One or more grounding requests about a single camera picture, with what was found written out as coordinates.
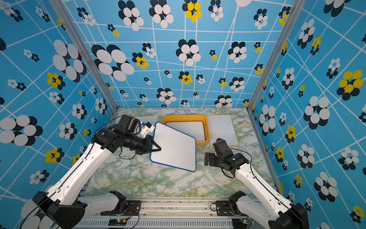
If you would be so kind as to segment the blue framed whiteboard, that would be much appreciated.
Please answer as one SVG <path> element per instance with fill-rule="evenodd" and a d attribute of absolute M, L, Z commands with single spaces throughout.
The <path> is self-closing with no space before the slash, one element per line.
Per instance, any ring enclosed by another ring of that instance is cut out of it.
<path fill-rule="evenodd" d="M 156 164 L 196 172 L 196 139 L 179 130 L 157 122 L 153 133 L 150 161 Z"/>
<path fill-rule="evenodd" d="M 196 141 L 206 141 L 203 121 L 167 122 L 166 125 L 194 137 Z"/>

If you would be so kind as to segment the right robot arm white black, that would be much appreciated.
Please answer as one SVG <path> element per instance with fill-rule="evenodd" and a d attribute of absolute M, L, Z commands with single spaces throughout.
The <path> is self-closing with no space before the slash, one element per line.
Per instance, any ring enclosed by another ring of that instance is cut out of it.
<path fill-rule="evenodd" d="M 273 189 L 261 178 L 242 154 L 231 151 L 216 155 L 205 154 L 205 165 L 229 171 L 233 178 L 244 183 L 259 200 L 256 203 L 247 194 L 238 191 L 227 201 L 216 201 L 218 216 L 247 215 L 265 229 L 308 229 L 307 210 L 299 203 L 294 204 Z"/>

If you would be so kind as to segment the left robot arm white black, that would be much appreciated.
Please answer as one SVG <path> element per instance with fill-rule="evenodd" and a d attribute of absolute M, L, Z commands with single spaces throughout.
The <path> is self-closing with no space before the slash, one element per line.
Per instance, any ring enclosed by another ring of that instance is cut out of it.
<path fill-rule="evenodd" d="M 97 168 L 122 147 L 141 155 L 161 151 L 150 135 L 142 138 L 117 125 L 103 128 L 71 169 L 48 191 L 37 192 L 32 201 L 61 229 L 72 229 L 83 218 L 96 213 L 124 214 L 126 197 L 118 191 L 94 196 L 90 200 L 78 196 Z"/>

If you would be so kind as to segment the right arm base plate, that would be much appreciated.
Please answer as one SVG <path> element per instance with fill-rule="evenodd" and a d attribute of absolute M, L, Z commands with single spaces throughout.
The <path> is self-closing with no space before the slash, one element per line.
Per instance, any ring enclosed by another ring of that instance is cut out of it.
<path fill-rule="evenodd" d="M 233 204 L 228 200 L 217 200 L 210 205 L 210 210 L 219 217 L 248 217 L 248 215 L 233 210 Z"/>

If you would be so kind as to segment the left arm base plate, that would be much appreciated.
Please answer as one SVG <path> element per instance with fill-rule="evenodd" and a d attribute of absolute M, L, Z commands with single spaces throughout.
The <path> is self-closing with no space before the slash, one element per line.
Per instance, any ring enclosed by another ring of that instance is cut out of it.
<path fill-rule="evenodd" d="M 117 207 L 112 211 L 104 211 L 101 216 L 137 216 L 140 211 L 142 201 L 140 200 L 125 200 L 117 204 Z"/>

